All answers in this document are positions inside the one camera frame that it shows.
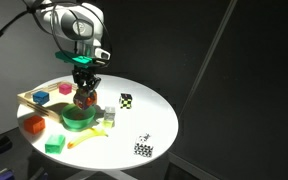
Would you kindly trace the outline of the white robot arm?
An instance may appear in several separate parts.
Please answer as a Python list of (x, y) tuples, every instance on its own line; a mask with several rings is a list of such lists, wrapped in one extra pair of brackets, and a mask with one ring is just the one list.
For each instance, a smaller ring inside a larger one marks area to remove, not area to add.
[(95, 93), (100, 79), (96, 68), (109, 64), (112, 54), (104, 14), (89, 3), (53, 0), (23, 0), (38, 26), (50, 34), (59, 51), (55, 56), (74, 65), (73, 80), (79, 96)]

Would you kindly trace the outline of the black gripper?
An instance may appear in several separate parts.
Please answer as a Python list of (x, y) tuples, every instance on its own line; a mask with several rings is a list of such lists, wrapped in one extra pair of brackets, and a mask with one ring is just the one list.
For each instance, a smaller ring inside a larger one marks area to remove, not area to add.
[(73, 80), (77, 86), (76, 94), (82, 95), (83, 87), (88, 88), (88, 96), (92, 97), (100, 84), (101, 78), (97, 77), (93, 68), (81, 68), (75, 66), (72, 70)]

